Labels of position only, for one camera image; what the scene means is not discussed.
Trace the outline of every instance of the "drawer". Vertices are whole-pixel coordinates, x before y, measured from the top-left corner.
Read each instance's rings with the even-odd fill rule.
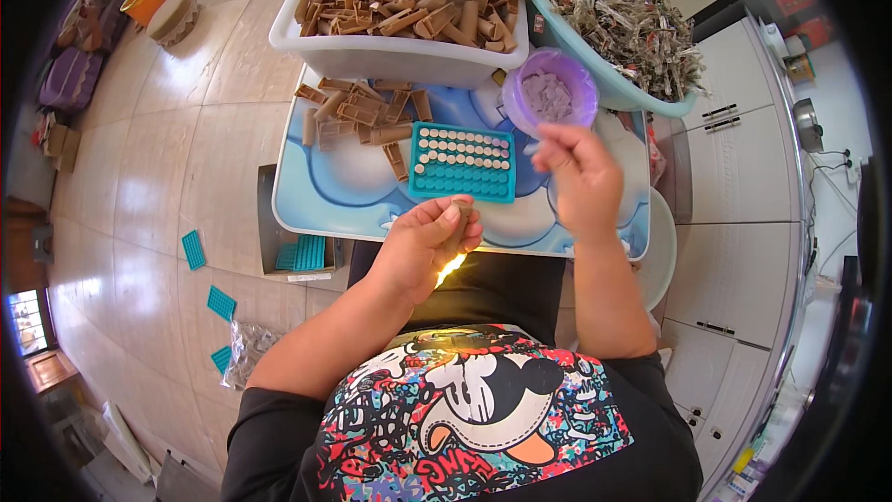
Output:
[[[745,23],[740,21],[728,26],[697,45],[706,65],[700,84],[709,91],[710,97],[697,97],[694,107],[682,118],[686,130],[774,104]]]
[[[766,106],[739,118],[733,125],[701,127],[686,134],[690,222],[792,221],[787,155],[777,110]]]
[[[700,430],[703,429],[703,423],[705,423],[706,421],[703,420],[703,417],[698,417],[698,416],[693,415],[690,411],[688,411],[684,407],[678,405],[677,403],[675,403],[673,405],[675,405],[675,410],[678,411],[678,414],[680,416],[682,416],[682,419],[684,419],[688,423],[688,428],[690,429],[690,435],[694,438],[694,441],[696,442],[697,435],[700,433]]]
[[[663,317],[771,348],[795,272],[791,240],[798,226],[676,225],[678,259]]]
[[[700,456],[704,483],[715,472],[741,429],[755,400],[768,363],[768,351],[738,343],[731,352],[719,394],[694,446]]]
[[[666,368],[666,389],[684,410],[699,409],[702,418],[709,415],[728,367],[735,340],[686,324],[663,319],[661,339],[674,347]]]

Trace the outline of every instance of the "yellow trash bin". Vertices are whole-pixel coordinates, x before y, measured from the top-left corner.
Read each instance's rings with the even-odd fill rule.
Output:
[[[124,0],[120,11],[137,20],[141,26],[148,26],[155,11],[165,0]]]

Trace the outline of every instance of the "tile floor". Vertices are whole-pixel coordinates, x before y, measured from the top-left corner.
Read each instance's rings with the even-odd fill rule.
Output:
[[[52,200],[49,295],[61,347],[96,395],[157,459],[171,449],[219,482],[239,394],[210,360],[229,344],[205,307],[210,285],[280,330],[339,293],[262,275],[257,167],[276,161],[302,68],[267,40],[283,0],[198,1],[198,25],[168,50],[129,27],[75,124],[78,161]],[[195,228],[208,265],[190,272],[179,238]],[[571,340],[572,298],[559,331]]]

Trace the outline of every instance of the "window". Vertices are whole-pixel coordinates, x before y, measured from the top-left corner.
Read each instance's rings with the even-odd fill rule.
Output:
[[[19,351],[23,357],[38,353],[52,347],[52,325],[44,328],[41,306],[46,307],[45,291],[24,291],[6,297],[10,313],[13,315],[13,327]]]

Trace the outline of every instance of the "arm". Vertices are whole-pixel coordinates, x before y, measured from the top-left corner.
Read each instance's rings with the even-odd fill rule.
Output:
[[[557,182],[557,212],[576,240],[574,288],[579,351],[597,358],[653,353],[656,339],[617,237],[623,171],[586,128],[541,125],[533,157]]]
[[[467,195],[435,198],[397,219],[366,277],[279,340],[257,363],[247,386],[324,401],[344,376],[380,353],[456,255],[442,245],[459,225],[452,199],[474,201]],[[477,211],[468,218],[459,251],[480,245],[479,219]]]

